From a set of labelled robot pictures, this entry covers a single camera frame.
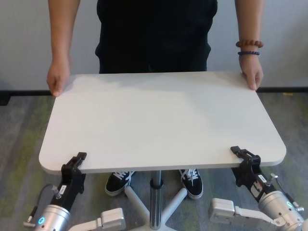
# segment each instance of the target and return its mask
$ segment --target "dark bracelet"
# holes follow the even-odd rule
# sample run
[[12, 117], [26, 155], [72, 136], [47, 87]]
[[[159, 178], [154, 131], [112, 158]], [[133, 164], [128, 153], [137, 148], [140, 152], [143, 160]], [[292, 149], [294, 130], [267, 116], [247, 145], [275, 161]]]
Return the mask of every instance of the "dark bracelet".
[[260, 52], [257, 51], [240, 51], [237, 53], [238, 55], [246, 55], [246, 54], [255, 54], [255, 55], [260, 55]]

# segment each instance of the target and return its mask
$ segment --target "wooden bead bracelet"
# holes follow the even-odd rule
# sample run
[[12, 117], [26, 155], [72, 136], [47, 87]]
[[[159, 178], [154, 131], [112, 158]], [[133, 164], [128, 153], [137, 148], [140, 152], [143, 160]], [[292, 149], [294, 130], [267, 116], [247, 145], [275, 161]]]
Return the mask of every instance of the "wooden bead bracelet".
[[236, 43], [237, 47], [246, 47], [246, 46], [257, 46], [259, 48], [263, 47], [263, 42], [256, 40], [240, 40]]

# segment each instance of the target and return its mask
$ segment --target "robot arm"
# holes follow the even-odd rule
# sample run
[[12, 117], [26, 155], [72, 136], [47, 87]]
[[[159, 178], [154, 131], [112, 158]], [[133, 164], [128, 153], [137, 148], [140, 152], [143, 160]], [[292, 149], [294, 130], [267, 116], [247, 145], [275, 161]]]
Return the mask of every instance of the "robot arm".
[[240, 166], [232, 171], [238, 187], [245, 185], [255, 200], [260, 211], [242, 209], [232, 201], [214, 198], [209, 208], [209, 219], [213, 222], [234, 224], [254, 228], [260, 231], [308, 231], [308, 220], [299, 214], [303, 211], [288, 194], [276, 190], [272, 181], [277, 178], [271, 174], [267, 179], [260, 169], [261, 158], [238, 146], [231, 150], [242, 158]]
[[[30, 223], [36, 212], [34, 207], [24, 227], [34, 228], [34, 231], [65, 231], [70, 219], [70, 209], [78, 193], [84, 191], [86, 174], [82, 174], [79, 166], [85, 160], [86, 153], [78, 153], [67, 164], [62, 165], [62, 180], [58, 187], [54, 186], [54, 196], [36, 224]], [[69, 231], [120, 231], [126, 228], [121, 208], [105, 211], [101, 217], [87, 223], [73, 226]]]

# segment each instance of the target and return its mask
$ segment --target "table leg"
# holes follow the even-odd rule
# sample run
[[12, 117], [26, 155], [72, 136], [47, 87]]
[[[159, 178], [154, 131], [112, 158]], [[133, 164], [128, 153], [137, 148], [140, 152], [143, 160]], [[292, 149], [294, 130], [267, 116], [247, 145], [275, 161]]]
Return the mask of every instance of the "table leg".
[[176, 208], [180, 205], [182, 200], [186, 197], [187, 190], [182, 188], [172, 199], [170, 204], [164, 209], [164, 211], [162, 211], [163, 182], [161, 180], [161, 171], [153, 172], [153, 178], [151, 179], [150, 185], [150, 212], [130, 186], [125, 188], [125, 194], [137, 209], [138, 213], [141, 215], [144, 221], [143, 226], [132, 229], [131, 231], [175, 231], [174, 229], [167, 227], [166, 222], [172, 213], [176, 210]]
[[154, 171], [153, 178], [150, 182], [150, 227], [152, 230], [158, 230], [160, 228], [162, 218], [162, 187], [163, 182], [161, 179], [162, 171]]

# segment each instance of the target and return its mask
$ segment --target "metal pole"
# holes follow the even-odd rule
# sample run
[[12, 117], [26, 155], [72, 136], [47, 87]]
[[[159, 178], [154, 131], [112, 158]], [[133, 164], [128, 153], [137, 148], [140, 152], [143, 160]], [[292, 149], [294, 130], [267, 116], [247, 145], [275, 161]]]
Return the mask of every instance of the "metal pole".
[[150, 182], [151, 193], [150, 193], [150, 228], [152, 230], [158, 230], [160, 228], [161, 217], [162, 217], [162, 186], [161, 180], [162, 171], [153, 172], [153, 178]]

